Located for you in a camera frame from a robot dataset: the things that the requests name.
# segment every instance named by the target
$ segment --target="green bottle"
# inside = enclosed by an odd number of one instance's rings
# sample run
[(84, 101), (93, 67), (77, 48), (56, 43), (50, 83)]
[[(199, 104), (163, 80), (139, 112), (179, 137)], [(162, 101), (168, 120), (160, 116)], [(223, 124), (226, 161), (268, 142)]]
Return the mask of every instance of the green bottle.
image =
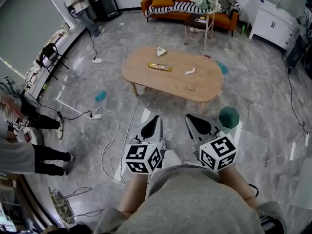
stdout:
[(245, 32), (245, 25), (243, 25), (243, 28), (242, 28), (242, 33), (240, 33), (241, 35), (243, 35)]

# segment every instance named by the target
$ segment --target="snack package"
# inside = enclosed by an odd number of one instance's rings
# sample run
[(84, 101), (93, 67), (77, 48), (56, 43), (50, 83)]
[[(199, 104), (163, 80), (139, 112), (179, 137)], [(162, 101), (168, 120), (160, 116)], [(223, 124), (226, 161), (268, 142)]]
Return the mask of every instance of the snack package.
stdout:
[(169, 66), (164, 66), (156, 63), (148, 63), (149, 68), (155, 68), (155, 69), (160, 69), (160, 70), (165, 70), (165, 71), (172, 71), (172, 68)]

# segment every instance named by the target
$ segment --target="wooden coffee table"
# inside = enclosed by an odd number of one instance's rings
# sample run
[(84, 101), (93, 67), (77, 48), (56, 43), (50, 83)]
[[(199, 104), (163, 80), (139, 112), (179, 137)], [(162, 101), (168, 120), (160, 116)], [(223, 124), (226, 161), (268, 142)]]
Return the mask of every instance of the wooden coffee table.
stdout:
[[(131, 82), (137, 96), (135, 84), (154, 88), (166, 93), (201, 103), (202, 114), (205, 102), (216, 97), (223, 83), (218, 64), (204, 56), (166, 49), (168, 53), (158, 57), (156, 46), (142, 46), (134, 50), (122, 67), (122, 75)], [(172, 71), (152, 69), (148, 63), (172, 67)], [(196, 68), (196, 72), (185, 72)]]

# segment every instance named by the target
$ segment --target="table leg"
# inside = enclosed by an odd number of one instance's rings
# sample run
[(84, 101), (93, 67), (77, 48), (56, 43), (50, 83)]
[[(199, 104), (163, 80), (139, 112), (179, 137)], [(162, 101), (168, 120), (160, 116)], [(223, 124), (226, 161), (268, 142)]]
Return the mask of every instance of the table leg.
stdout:
[(214, 16), (213, 16), (213, 22), (212, 22), (212, 25), (211, 25), (211, 35), (210, 35), (210, 40), (213, 38), (214, 24), (215, 24), (215, 14), (214, 14)]
[(205, 30), (204, 50), (206, 50), (206, 46), (207, 46), (208, 25), (209, 25), (209, 15), (206, 15), (206, 30)]
[(131, 86), (132, 86), (132, 90), (133, 90), (133, 93), (136, 95), (137, 97), (137, 88), (136, 88), (136, 85), (133, 83), (133, 82), (130, 82), (131, 83)]
[(187, 26), (184, 26), (184, 44), (187, 45)]
[(205, 108), (205, 102), (202, 102), (201, 105), (200, 105), (200, 111), (199, 111), (199, 114), (200, 114), (200, 115), (203, 114), (204, 108)]

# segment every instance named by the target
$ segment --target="small side table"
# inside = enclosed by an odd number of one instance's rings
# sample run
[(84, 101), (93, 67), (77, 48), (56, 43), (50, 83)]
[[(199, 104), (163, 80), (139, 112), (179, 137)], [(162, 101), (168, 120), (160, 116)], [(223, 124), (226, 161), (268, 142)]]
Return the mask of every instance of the small side table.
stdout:
[[(209, 25), (209, 16), (212, 15), (211, 23)], [(197, 22), (196, 19), (200, 17), (206, 17), (206, 23)], [(211, 28), (210, 39), (213, 37), (213, 29), (214, 29), (214, 22), (215, 22), (215, 13), (207, 14), (207, 15), (199, 15), (199, 14), (191, 14), (185, 21), (184, 21), (184, 44), (187, 44), (187, 27), (199, 29), (202, 32), (205, 32), (205, 42), (204, 42), (204, 50), (206, 50), (207, 46), (207, 34), (209, 29)]]

